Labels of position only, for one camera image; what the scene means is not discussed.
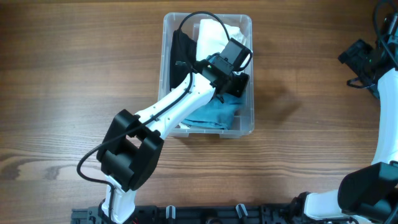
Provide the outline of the blue denim jeans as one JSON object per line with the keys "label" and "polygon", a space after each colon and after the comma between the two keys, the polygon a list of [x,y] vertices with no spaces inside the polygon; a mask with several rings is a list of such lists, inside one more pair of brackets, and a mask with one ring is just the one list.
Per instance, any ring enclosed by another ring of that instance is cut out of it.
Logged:
{"label": "blue denim jeans", "polygon": [[231,129],[234,114],[242,107],[243,101],[230,94],[224,94],[223,99],[222,103],[220,96],[213,98],[188,115],[182,124],[205,129]]}

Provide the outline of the cream white garment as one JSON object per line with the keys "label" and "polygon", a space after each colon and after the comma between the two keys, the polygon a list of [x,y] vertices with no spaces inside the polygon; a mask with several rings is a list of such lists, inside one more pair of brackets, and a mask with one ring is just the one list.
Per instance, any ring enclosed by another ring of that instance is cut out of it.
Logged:
{"label": "cream white garment", "polygon": [[202,19],[199,26],[196,60],[201,61],[209,55],[221,53],[229,42],[222,25],[212,19]]}

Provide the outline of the black garment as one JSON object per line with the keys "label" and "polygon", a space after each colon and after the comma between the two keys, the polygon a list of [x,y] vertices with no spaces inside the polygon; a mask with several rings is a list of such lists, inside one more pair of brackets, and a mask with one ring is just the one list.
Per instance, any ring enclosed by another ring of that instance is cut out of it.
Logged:
{"label": "black garment", "polygon": [[196,53],[197,43],[183,32],[178,36],[178,30],[175,30],[170,50],[170,90],[178,87],[188,75],[188,66],[183,56],[185,55],[188,61],[194,64],[197,61]]}

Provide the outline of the white printed t-shirt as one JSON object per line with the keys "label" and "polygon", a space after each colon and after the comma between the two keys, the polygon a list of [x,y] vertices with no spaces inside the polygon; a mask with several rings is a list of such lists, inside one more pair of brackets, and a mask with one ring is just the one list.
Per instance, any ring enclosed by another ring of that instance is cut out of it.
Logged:
{"label": "white printed t-shirt", "polygon": [[190,126],[187,124],[180,123],[178,126],[180,129],[190,129]]}

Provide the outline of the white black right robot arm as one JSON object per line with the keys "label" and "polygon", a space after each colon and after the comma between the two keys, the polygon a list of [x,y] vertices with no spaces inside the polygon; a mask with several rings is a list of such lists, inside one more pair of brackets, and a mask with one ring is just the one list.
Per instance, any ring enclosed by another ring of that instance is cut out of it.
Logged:
{"label": "white black right robot arm", "polygon": [[336,190],[303,193],[289,218],[307,223],[397,223],[397,13],[373,22],[374,47],[359,39],[339,57],[357,76],[347,85],[367,89],[380,103],[377,146],[371,164],[346,175]]}

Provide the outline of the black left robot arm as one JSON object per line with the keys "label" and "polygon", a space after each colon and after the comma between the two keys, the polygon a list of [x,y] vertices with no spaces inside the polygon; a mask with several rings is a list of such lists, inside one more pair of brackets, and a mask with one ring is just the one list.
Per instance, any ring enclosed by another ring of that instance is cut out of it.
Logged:
{"label": "black left robot arm", "polygon": [[96,155],[108,184],[101,206],[107,223],[125,223],[132,216],[136,191],[154,172],[174,127],[215,95],[243,94],[249,80],[243,71],[250,61],[210,55],[154,105],[135,114],[122,110],[113,118]]}

